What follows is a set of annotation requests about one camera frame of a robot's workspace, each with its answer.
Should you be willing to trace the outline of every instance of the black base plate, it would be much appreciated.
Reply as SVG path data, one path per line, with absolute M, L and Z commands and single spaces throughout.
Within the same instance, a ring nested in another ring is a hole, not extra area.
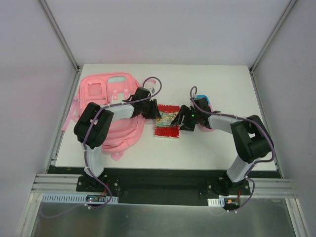
M 213 180 L 212 183 L 208 183 L 208 193 L 211 195 L 213 193 L 220 194 L 222 196 L 238 195 L 239 190 L 241 195 L 249 195 L 249 182 L 247 180 L 242 180 L 238 183 L 234 183 L 232 187 L 228 188 L 225 186 L 223 179 Z
M 212 185 L 223 171 L 105 169 L 99 176 L 119 203 L 207 206 L 218 198 Z M 231 189 L 231 195 L 249 195 L 247 181 Z M 87 174 L 78 178 L 78 192 L 102 193 L 104 187 Z
M 105 171 L 98 177 L 100 181 L 108 185 L 113 196 L 118 196 L 119 193 L 119 179 L 113 175 L 108 176 Z M 97 192 L 103 193 L 105 187 L 100 184 L 96 179 L 87 175 L 85 172 L 78 178 L 77 192 Z

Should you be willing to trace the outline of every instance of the metal frame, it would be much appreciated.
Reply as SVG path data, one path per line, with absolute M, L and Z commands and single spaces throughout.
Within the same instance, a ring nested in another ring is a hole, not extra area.
M 277 33 L 280 31 L 282 25 L 284 24 L 284 22 L 286 21 L 286 19 L 288 18 L 289 14 L 291 13 L 291 11 L 293 10 L 293 7 L 295 6 L 295 4 L 298 2 L 298 0 L 290 0 L 288 2 L 288 4 L 286 5 L 285 9 L 283 10 L 281 16 L 279 17 L 279 19 L 277 20 L 275 26 L 273 27 L 271 33 L 269 34 L 266 42 L 264 43 L 263 47 L 261 48 L 259 55 L 257 56 L 257 58 L 255 59 L 255 62 L 253 63 L 253 65 L 250 67 L 250 72 L 253 73 L 257 66 L 259 65 L 261 59 L 263 58 L 263 56 L 265 55 L 265 53 L 267 52 L 267 50 L 269 49 L 269 46 L 271 45 L 271 43 L 273 42 L 274 38 L 277 36 Z
M 18 237 L 30 237 L 35 224 L 36 216 L 43 197 L 41 193 L 31 193 L 25 207 L 25 211 L 20 223 L 17 235 Z
M 77 192 L 79 174 L 37 174 L 31 193 L 95 194 Z M 297 198 L 294 183 L 289 179 L 253 178 L 254 198 Z
M 266 116 L 265 116 L 265 110 L 264 110 L 264 107 L 263 107 L 263 104 L 262 104 L 262 99 L 260 97 L 260 94 L 259 94 L 259 91 L 258 91 L 258 87 L 256 85 L 256 80 L 254 79 L 253 73 L 250 70 L 249 70 L 249 73 L 250 73 L 253 89 L 254 89 L 256 97 L 257 97 L 257 102 L 258 102 L 258 105 L 259 105 L 260 113 L 262 115 L 263 124 L 265 125 L 266 130 L 268 131 L 268 133 L 270 133 L 269 126 L 268 126 L 268 123 L 267 123 L 267 119 L 266 119 Z M 277 156 L 276 156 L 274 162 L 275 162 L 275 165 L 276 165 L 276 170 L 280 173 L 281 177 L 283 177 L 283 172 L 282 172 L 281 167 L 279 166 L 279 163 L 278 163 L 278 160 L 277 160 Z
M 70 105 L 72 102 L 72 98 L 75 94 L 81 68 L 77 64 L 75 57 L 73 56 L 51 10 L 49 9 L 49 6 L 46 2 L 46 0 L 38 0 L 41 8 L 43 9 L 48 22 L 50 23 L 58 41 L 60 42 L 63 50 L 65 51 L 69 61 L 71 62 L 73 68 L 76 71 L 76 76 L 73 80 L 72 86 L 70 88 L 70 92 L 67 98 L 67 101 L 65 103 L 65 106 L 63 108 L 64 112 L 62 114 L 62 117 L 60 119 L 59 126 L 56 129 L 56 136 L 54 143 L 52 144 L 52 147 L 49 152 L 49 162 L 47 165 L 46 171 L 48 171 L 48 168 L 50 165 L 54 165 L 56 162 L 56 157 L 58 155 L 58 150 L 60 147 L 60 143 L 62 140 L 63 133 L 61 132 L 61 126 L 66 119 L 67 112 L 70 109 Z M 258 104 L 260 107 L 260 110 L 262 112 L 264 123 L 266 123 L 265 119 L 265 113 L 264 109 L 262 108 L 262 103 L 260 99 L 260 95 L 258 94 L 255 80 L 253 78 L 253 72 L 259 65 L 262 57 L 269 49 L 269 46 L 271 45 L 273 39 L 276 37 L 278 32 L 280 31 L 282 25 L 284 24 L 285 20 L 289 16 L 290 12 L 292 11 L 295 4 L 298 2 L 298 0 L 290 0 L 284 9 L 282 15 L 278 19 L 277 23 L 275 24 L 272 32 L 268 36 L 268 39 L 264 43 L 262 49 L 260 50 L 259 55 L 257 56 L 254 64 L 250 67 L 250 75 L 251 79 L 254 84 L 254 89 L 258 98 Z M 64 193 L 64 194 L 91 194 L 91 193 L 79 193 L 76 192 L 76 186 L 77 186 L 77 180 L 80 175 L 70 175 L 70 174 L 37 174 L 30 197 L 22 218 L 22 222 L 20 224 L 19 230 L 18 230 L 18 236 L 28 237 L 31 236 L 33 226 L 35 224 L 36 215 L 39 209 L 40 201 L 43 197 L 43 194 L 45 193 Z M 285 198 L 286 203 L 288 206 L 288 210 L 290 213 L 290 217 L 292 220 L 292 224 L 295 230 L 295 233 L 298 237 L 305 237 L 309 236 L 309 233 L 306 229 L 306 224 L 304 217 L 302 215 L 302 211 L 300 208 L 299 201 L 297 199 L 296 190 L 294 187 L 294 184 L 291 180 L 288 179 L 254 179 L 256 188 L 254 193 L 254 198 Z
M 39 1 L 41 8 L 43 9 L 46 17 L 47 17 L 48 22 L 50 23 L 50 26 L 53 29 L 53 32 L 55 33 L 55 35 L 56 35 L 58 41 L 60 42 L 63 50 L 65 51 L 69 61 L 71 62 L 73 68 L 77 71 L 79 69 L 79 65 L 76 62 L 76 59 L 75 59 L 73 53 L 71 52 L 71 50 L 70 50 L 60 28 L 55 20 L 53 13 L 49 9 L 49 6 L 48 6 L 46 0 L 38 0 L 38 1 Z
M 306 222 L 302 215 L 301 206 L 298 199 L 286 199 L 286 204 L 292 221 L 293 229 L 297 237 L 311 236 L 306 228 Z

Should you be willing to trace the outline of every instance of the colorful card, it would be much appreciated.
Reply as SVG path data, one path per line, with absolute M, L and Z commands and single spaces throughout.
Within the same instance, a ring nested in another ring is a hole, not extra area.
M 156 119 L 155 136 L 179 138 L 179 126 L 171 125 L 180 111 L 180 106 L 176 105 L 158 105 L 161 118 Z

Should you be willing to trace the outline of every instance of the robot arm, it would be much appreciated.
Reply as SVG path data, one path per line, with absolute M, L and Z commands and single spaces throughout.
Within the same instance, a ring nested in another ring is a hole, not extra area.
M 147 98 L 149 95 L 149 90 L 139 87 L 131 97 L 131 102 Z M 101 106 L 91 102 L 83 111 L 74 128 L 74 133 L 80 143 L 83 143 L 91 122 L 100 109 Z M 156 99 L 109 107 L 101 111 L 86 141 L 87 167 L 84 168 L 84 171 L 87 175 L 99 177 L 104 170 L 101 147 L 107 137 L 111 123 L 120 119 L 133 118 L 140 114 L 146 119 L 160 118 Z
M 211 111 L 206 97 L 197 97 L 194 99 L 194 102 L 207 112 L 219 113 L 219 111 Z M 258 123 L 264 132 L 268 134 L 257 115 L 252 115 L 247 117 L 247 119 Z M 194 131 L 195 125 L 200 124 L 201 126 L 219 129 L 233 135 L 238 156 L 222 179 L 212 185 L 213 191 L 223 196 L 228 196 L 231 188 L 242 184 L 254 163 L 271 151 L 267 140 L 257 127 L 251 123 L 235 118 L 207 115 L 193 106 L 188 108 L 183 105 L 178 116 L 171 124 L 181 125 L 180 130 L 186 131 Z

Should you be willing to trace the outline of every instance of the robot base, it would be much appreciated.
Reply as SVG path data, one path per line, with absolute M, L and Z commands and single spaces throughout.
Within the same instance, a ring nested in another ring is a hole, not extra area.
M 227 179 L 222 178 L 215 181 L 212 185 L 212 191 L 218 195 L 229 196 L 238 193 L 238 190 L 248 190 L 249 182 L 247 180 L 241 180 L 237 183 L 232 183 L 227 181 Z
M 108 176 L 105 171 L 98 177 L 103 183 L 108 185 L 109 189 L 112 191 L 113 196 L 118 196 L 119 192 L 119 179 L 115 176 Z M 78 178 L 77 181 L 77 192 L 98 192 L 103 193 L 105 190 L 104 186 L 100 184 L 97 180 L 87 175 L 85 172 Z

